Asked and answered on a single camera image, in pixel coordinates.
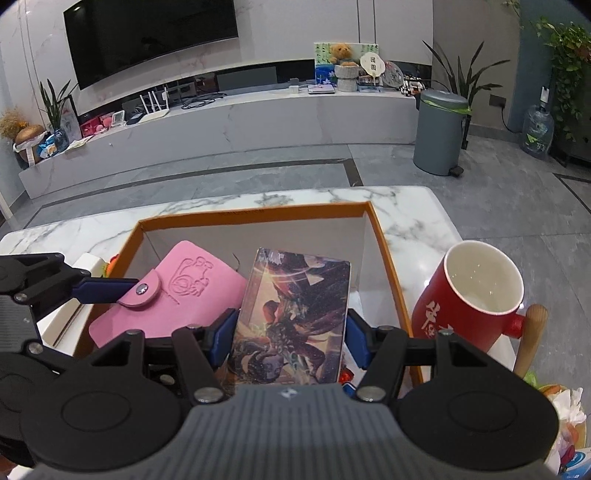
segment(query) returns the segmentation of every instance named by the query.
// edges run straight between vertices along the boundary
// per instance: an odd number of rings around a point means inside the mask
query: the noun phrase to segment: pink leather wallet
[[[177,328],[208,326],[226,309],[240,308],[245,289],[243,276],[184,240],[88,330],[99,347],[130,329],[143,330],[146,338],[168,337]]]

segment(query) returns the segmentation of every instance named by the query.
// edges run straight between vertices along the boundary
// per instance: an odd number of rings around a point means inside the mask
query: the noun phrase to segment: round fan
[[[404,74],[402,73],[402,70],[398,68],[398,65],[391,61],[386,62],[384,83],[392,88],[400,88],[404,83]]]

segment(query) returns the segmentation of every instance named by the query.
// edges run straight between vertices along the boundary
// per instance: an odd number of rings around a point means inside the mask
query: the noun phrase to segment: tile floor
[[[364,185],[425,185],[462,238],[483,239],[515,261],[524,276],[525,304],[545,304],[551,313],[534,370],[541,382],[582,386],[591,411],[591,168],[564,168],[529,157],[515,144],[479,137],[462,152],[461,179],[429,175],[412,157],[410,145],[324,145],[181,160],[29,201],[0,227],[0,237],[25,226],[154,203],[355,186],[359,176]]]

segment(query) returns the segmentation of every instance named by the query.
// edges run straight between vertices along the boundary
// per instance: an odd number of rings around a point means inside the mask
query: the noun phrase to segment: cable
[[[210,103],[215,102],[218,98],[224,98],[227,93],[222,92],[208,92],[207,90],[202,89],[199,85],[195,85],[195,88],[200,92],[203,92],[203,95],[197,95],[189,102],[186,102],[184,99],[181,98],[183,106],[181,110],[189,110],[191,108],[200,108],[205,105],[209,105]]]
[[[506,128],[506,129],[507,129],[509,132],[511,132],[512,134],[520,134],[520,133],[521,133],[521,130],[519,130],[519,131],[512,130],[512,129],[511,129],[511,128],[509,128],[509,127],[507,126],[507,124],[505,123],[505,107],[501,107],[501,119],[503,120],[503,125],[505,125],[505,128]]]

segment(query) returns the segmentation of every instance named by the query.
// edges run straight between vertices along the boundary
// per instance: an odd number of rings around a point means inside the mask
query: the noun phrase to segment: wall socket
[[[507,104],[507,99],[505,97],[499,97],[497,95],[491,95],[488,99],[488,104],[490,106],[497,106],[499,108],[505,108]]]

